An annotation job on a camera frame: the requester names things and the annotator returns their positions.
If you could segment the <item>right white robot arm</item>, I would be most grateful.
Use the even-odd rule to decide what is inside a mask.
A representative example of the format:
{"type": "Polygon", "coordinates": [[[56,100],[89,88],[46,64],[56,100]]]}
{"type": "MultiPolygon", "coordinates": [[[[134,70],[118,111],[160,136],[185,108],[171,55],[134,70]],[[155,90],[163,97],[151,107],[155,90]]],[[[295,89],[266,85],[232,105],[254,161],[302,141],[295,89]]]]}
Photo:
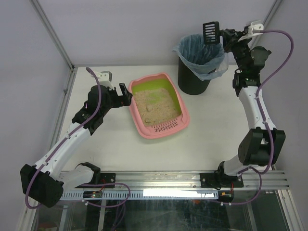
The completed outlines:
{"type": "Polygon", "coordinates": [[[220,31],[220,35],[224,51],[233,54],[238,66],[232,87],[244,107],[249,127],[239,144],[238,154],[221,162],[214,173],[219,187],[225,187],[236,182],[249,169],[264,167],[260,174],[265,174],[277,161],[286,135],[274,125],[262,97],[264,83],[260,81],[260,72],[271,51],[261,46],[249,48],[251,36],[245,31],[225,29],[220,31]]]}

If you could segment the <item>pink green litter box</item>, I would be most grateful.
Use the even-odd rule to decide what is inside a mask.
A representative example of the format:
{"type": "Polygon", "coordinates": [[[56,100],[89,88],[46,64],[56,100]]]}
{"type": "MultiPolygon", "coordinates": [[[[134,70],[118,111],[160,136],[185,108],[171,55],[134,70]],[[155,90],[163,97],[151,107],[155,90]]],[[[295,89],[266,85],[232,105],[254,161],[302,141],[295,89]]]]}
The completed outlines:
{"type": "Polygon", "coordinates": [[[188,126],[188,110],[168,74],[135,79],[129,91],[133,94],[129,110],[142,137],[162,138],[188,126]]]}

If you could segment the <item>black litter scoop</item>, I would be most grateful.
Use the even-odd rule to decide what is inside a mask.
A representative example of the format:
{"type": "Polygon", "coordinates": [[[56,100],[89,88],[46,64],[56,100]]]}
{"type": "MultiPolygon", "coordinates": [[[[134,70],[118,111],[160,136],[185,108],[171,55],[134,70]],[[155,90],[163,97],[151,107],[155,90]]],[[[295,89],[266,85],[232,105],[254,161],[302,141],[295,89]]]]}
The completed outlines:
{"type": "Polygon", "coordinates": [[[203,24],[203,39],[205,45],[217,45],[220,43],[220,26],[218,21],[203,24]]]}

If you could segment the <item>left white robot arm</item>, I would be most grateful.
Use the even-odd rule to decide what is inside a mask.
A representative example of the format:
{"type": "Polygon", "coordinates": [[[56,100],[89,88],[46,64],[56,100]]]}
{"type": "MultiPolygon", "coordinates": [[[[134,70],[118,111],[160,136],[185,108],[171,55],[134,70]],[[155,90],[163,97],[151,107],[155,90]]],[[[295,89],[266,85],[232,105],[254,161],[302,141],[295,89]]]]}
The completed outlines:
{"type": "Polygon", "coordinates": [[[56,205],[63,192],[76,187],[95,187],[102,183],[101,169],[89,162],[62,174],[62,169],[80,144],[90,138],[112,109],[131,104],[132,93],[124,83],[119,84],[122,95],[110,85],[91,87],[83,107],[75,114],[72,123],[59,141],[34,165],[25,164],[21,170],[21,183],[25,204],[29,209],[41,205],[56,205]]]}

